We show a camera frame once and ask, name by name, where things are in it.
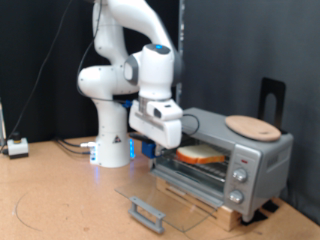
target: black backdrop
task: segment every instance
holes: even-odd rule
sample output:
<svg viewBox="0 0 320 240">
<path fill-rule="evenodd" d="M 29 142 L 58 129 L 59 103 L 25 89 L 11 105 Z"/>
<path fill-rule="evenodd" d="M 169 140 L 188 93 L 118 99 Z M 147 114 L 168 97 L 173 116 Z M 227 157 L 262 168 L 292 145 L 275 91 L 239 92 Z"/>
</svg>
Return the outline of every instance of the black backdrop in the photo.
<svg viewBox="0 0 320 240">
<path fill-rule="evenodd" d="M 0 97 L 7 134 L 32 90 L 68 2 L 1 1 Z M 177 45 L 179 0 L 147 2 L 159 14 Z M 76 90 L 77 69 L 92 40 L 92 7 L 92 3 L 84 0 L 73 0 L 70 6 L 39 86 L 18 128 L 29 142 L 55 136 L 97 134 L 96 109 L 90 99 L 80 96 Z M 125 30 L 125 38 L 129 53 L 140 51 L 149 42 L 145 36 L 130 30 Z M 92 48 L 84 67 L 107 63 Z M 133 99 L 136 95 L 120 98 Z"/>
<path fill-rule="evenodd" d="M 257 117 L 261 79 L 286 83 L 295 138 L 281 197 L 320 223 L 320 1 L 186 0 L 182 106 Z"/>
</svg>

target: round wooden board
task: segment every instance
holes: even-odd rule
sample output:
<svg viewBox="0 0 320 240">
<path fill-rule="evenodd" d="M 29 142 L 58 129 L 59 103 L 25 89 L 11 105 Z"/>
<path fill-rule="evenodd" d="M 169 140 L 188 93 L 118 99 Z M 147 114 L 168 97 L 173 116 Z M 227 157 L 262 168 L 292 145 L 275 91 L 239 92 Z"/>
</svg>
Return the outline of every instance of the round wooden board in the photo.
<svg viewBox="0 0 320 240">
<path fill-rule="evenodd" d="M 281 136 L 276 127 L 252 117 L 230 116 L 226 118 L 226 124 L 236 133 L 258 141 L 276 141 Z"/>
</svg>

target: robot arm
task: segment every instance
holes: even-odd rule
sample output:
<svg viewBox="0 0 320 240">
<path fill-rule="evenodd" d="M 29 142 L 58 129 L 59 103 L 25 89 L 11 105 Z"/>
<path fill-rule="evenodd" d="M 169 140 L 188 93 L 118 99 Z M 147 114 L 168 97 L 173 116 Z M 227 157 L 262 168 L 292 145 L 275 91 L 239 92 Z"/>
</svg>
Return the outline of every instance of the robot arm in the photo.
<svg viewBox="0 0 320 240">
<path fill-rule="evenodd" d="M 111 65 L 85 68 L 78 78 L 79 88 L 98 111 L 99 134 L 90 162 L 104 167 L 128 163 L 127 112 L 112 98 L 139 90 L 129 124 L 166 148 L 177 147 L 182 110 L 170 98 L 182 61 L 157 14 L 144 0 L 97 0 L 92 20 L 94 33 L 98 29 L 95 50 Z M 153 44 L 128 57 L 122 27 L 145 34 Z"/>
<path fill-rule="evenodd" d="M 120 25 L 145 34 L 152 42 L 124 65 L 126 80 L 140 88 L 139 101 L 134 101 L 130 111 L 130 126 L 166 148 L 177 147 L 182 109 L 170 98 L 174 78 L 182 72 L 181 58 L 160 18 L 144 0 L 108 3 Z"/>
</svg>

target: toaster oven handle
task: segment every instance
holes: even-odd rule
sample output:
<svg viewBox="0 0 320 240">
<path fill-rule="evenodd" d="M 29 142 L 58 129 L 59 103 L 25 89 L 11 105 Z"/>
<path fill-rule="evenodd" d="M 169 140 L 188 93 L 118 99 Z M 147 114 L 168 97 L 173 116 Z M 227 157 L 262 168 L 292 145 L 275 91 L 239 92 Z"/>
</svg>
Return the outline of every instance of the toaster oven handle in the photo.
<svg viewBox="0 0 320 240">
<path fill-rule="evenodd" d="M 137 219 L 139 222 L 150 228 L 151 230 L 157 232 L 157 233 L 163 233 L 164 228 L 162 227 L 162 219 L 166 216 L 164 213 L 158 211 L 157 209 L 151 207 L 149 204 L 145 203 L 141 199 L 133 196 L 130 198 L 130 201 L 132 202 L 132 206 L 129 209 L 129 213 Z M 137 211 L 137 207 L 141 207 L 142 209 L 146 210 L 153 216 L 157 218 L 156 222 L 152 222 L 149 219 L 147 219 L 145 216 L 141 215 Z"/>
</svg>

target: bread slice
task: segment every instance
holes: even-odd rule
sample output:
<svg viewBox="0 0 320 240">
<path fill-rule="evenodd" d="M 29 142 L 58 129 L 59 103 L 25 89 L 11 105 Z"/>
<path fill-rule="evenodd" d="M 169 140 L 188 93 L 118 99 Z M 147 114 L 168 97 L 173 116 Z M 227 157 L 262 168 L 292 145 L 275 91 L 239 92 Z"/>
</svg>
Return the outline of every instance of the bread slice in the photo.
<svg viewBox="0 0 320 240">
<path fill-rule="evenodd" d="M 208 145 L 180 147 L 176 152 L 179 160 L 189 164 L 224 162 L 225 156 Z"/>
</svg>

